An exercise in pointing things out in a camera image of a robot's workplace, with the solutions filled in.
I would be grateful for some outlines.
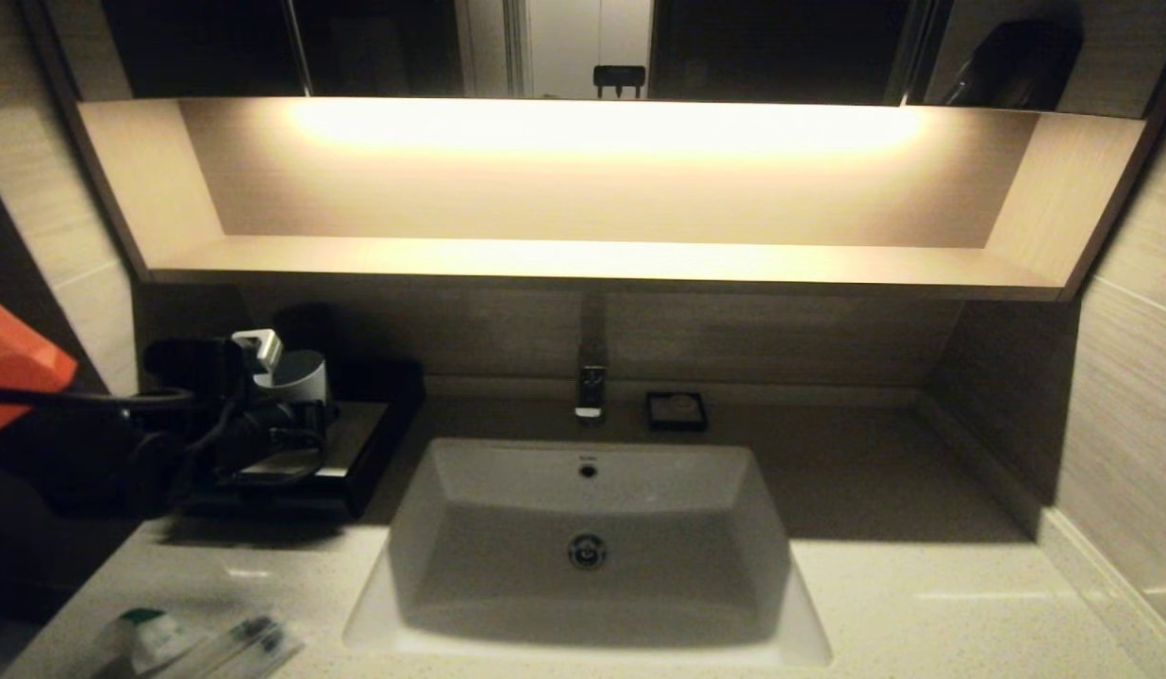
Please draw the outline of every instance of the cup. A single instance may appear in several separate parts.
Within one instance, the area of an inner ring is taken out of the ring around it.
[[[281,354],[272,374],[253,374],[257,390],[264,397],[275,397],[287,404],[328,402],[328,362],[310,349]]]

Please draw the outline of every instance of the sink basin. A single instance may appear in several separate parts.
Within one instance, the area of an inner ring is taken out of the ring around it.
[[[384,652],[827,665],[746,448],[429,444],[344,635]]]

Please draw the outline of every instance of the sink drain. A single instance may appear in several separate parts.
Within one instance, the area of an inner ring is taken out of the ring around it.
[[[604,540],[591,533],[576,536],[566,550],[570,555],[570,566],[581,570],[596,570],[604,566],[604,559],[609,555],[609,550],[604,546]]]

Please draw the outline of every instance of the baseboard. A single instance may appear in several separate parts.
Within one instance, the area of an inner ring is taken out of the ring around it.
[[[428,374],[423,384],[430,397],[491,397],[492,399],[570,400],[576,384],[570,379],[518,377],[459,377]],[[822,386],[822,384],[738,384],[728,382],[609,382],[614,402],[640,402],[647,391],[698,391],[709,405],[833,406],[907,408],[919,390],[912,386]]]
[[[915,410],[995,499],[1032,537],[1053,566],[1100,616],[1115,640],[1153,679],[1166,679],[1166,622],[1077,525],[1039,496],[968,425],[928,394]]]

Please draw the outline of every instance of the light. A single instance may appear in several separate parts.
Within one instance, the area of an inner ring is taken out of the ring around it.
[[[358,152],[726,159],[897,150],[932,111],[915,107],[503,99],[285,99],[310,141]]]

